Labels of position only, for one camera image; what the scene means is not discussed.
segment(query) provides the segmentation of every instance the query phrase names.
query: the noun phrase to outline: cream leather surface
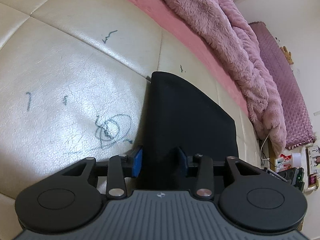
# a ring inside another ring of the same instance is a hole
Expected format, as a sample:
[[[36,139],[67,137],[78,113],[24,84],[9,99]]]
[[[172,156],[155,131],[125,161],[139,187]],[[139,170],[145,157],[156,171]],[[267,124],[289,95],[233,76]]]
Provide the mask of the cream leather surface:
[[[218,103],[235,120],[240,158],[260,165],[237,104],[180,41],[126,0],[0,0],[0,15],[0,193],[8,196],[0,195],[1,240],[19,233],[10,219],[17,225],[21,190],[84,157],[104,160],[139,144],[146,78],[157,69]]]

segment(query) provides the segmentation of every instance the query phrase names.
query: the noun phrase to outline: purple quilted cushion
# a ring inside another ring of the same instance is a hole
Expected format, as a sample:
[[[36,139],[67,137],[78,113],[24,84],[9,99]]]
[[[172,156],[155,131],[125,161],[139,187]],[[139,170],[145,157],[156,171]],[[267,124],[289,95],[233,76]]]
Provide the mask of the purple quilted cushion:
[[[257,35],[260,56],[277,85],[287,128],[286,148],[315,142],[310,117],[284,54],[263,22],[250,23]]]

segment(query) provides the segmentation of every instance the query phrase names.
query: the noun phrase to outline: pink fuzzy blanket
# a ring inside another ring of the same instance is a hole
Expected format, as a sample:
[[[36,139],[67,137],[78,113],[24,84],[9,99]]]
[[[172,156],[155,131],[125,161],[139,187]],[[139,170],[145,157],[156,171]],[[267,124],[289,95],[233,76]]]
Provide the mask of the pink fuzzy blanket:
[[[219,56],[246,97],[258,136],[269,135],[277,155],[286,144],[281,99],[259,51],[257,37],[233,0],[164,0]]]

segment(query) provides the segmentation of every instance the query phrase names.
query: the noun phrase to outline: yellow bunny toy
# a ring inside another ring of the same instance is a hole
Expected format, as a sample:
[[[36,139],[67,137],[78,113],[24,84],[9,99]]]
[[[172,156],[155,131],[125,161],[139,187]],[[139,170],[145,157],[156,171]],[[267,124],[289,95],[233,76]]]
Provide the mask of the yellow bunny toy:
[[[282,50],[283,54],[285,55],[285,58],[287,59],[287,62],[289,63],[289,65],[293,64],[292,58],[291,58],[291,52],[287,50],[287,48],[285,46],[280,47],[280,49]]]

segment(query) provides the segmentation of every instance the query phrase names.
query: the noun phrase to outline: white wall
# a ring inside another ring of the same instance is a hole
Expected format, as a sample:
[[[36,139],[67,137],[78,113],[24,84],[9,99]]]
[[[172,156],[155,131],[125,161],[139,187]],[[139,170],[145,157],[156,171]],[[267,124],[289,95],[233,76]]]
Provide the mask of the white wall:
[[[249,23],[263,21],[292,52],[293,73],[320,139],[320,115],[313,114],[320,111],[320,0],[239,0],[236,5]],[[302,231],[310,239],[320,238],[320,189],[307,200]]]

